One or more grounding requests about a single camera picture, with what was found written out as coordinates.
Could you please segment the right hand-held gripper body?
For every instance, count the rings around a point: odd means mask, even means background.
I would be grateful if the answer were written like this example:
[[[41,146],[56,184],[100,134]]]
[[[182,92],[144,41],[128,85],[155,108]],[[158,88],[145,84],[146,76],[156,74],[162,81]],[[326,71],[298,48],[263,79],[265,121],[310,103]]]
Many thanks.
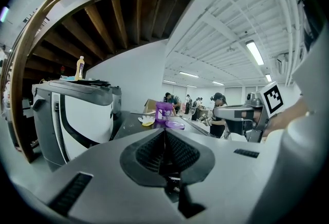
[[[243,112],[243,121],[247,121],[244,135],[248,142],[260,142],[270,119],[284,106],[277,82],[272,82],[256,92],[249,93],[246,106],[249,109]]]

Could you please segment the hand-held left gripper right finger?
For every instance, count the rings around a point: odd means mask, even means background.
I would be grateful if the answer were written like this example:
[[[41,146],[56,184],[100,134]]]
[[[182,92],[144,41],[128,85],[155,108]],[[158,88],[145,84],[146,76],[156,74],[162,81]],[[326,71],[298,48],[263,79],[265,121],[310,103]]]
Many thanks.
[[[165,155],[179,177],[165,223],[245,223],[274,167],[280,140],[222,140],[165,131]]]

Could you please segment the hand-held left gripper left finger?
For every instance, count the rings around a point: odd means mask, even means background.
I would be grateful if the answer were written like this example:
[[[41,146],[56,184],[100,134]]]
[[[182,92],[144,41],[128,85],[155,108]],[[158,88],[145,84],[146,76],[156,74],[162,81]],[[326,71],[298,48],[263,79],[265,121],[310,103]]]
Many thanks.
[[[36,192],[15,184],[35,223],[183,223],[163,187],[141,186],[121,168],[130,145],[160,129],[96,145],[53,172]]]

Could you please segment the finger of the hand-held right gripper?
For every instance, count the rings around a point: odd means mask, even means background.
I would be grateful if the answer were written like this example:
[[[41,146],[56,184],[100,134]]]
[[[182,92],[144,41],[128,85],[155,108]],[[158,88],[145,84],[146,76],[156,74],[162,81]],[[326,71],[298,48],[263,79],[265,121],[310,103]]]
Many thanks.
[[[254,120],[254,113],[260,114],[262,107],[252,107],[250,105],[230,105],[215,107],[213,114],[217,118],[229,121]]]

